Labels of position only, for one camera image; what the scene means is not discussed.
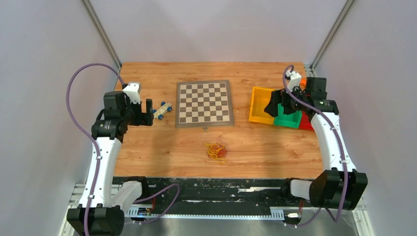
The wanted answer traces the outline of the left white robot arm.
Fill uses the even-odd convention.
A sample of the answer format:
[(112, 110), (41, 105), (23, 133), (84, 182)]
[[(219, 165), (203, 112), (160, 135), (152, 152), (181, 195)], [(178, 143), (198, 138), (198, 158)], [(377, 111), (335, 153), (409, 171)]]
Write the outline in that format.
[(76, 208), (69, 209), (66, 220), (81, 236), (119, 236), (125, 213), (136, 201), (146, 203), (150, 190), (145, 177), (129, 177), (112, 195), (116, 159), (123, 138), (131, 126), (152, 126), (152, 100), (146, 99), (142, 112), (138, 92), (105, 93), (102, 109), (91, 127), (83, 131), (92, 141), (92, 155), (86, 186)]

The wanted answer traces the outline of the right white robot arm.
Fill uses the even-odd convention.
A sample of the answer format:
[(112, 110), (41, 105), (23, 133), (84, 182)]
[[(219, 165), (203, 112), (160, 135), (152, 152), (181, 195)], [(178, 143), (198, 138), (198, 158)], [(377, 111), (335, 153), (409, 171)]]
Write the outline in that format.
[(305, 89), (294, 87), (288, 93), (284, 88), (270, 92), (270, 101), (264, 111), (272, 117), (301, 111), (308, 116), (317, 139), (324, 170), (314, 180), (288, 178), (281, 191), (281, 199), (294, 205), (300, 198), (314, 207), (353, 210), (361, 199), (368, 178), (357, 171), (352, 163), (340, 131), (337, 104), (327, 99), (327, 80), (308, 77)]

